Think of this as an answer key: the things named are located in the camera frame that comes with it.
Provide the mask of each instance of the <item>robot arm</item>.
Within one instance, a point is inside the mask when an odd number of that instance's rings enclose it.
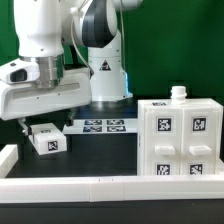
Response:
[[[65,71],[61,39],[71,41],[64,33],[70,34],[73,25],[77,44],[105,46],[117,30],[113,1],[14,0],[14,15],[20,58],[0,67],[0,118],[90,103],[89,70]]]

